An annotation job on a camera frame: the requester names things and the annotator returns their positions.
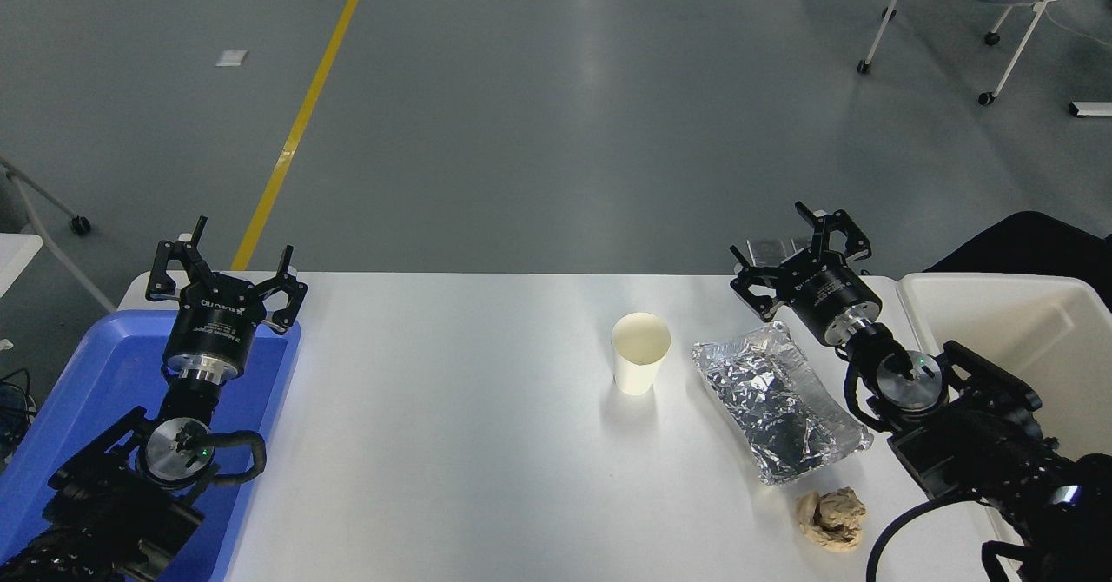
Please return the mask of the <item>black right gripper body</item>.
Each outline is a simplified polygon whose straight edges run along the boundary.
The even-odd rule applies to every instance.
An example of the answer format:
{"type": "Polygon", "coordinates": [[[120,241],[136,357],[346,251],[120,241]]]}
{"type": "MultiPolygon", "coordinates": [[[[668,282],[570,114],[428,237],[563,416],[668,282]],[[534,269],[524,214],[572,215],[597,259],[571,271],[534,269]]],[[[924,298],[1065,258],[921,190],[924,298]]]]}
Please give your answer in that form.
{"type": "Polygon", "coordinates": [[[838,254],[798,251],[786,259],[785,305],[823,345],[844,345],[878,320],[882,302],[838,254]]]}

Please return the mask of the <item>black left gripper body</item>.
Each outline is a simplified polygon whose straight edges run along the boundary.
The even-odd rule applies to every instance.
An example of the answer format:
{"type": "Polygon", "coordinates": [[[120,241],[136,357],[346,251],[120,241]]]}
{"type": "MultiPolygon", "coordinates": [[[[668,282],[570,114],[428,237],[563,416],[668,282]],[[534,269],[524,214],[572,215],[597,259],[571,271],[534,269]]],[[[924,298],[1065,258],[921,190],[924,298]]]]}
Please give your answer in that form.
{"type": "Polygon", "coordinates": [[[207,357],[222,361],[228,371],[242,371],[265,314],[251,289],[254,282],[229,274],[216,274],[210,285],[190,282],[180,294],[163,365],[182,371],[190,358],[207,357]]]}

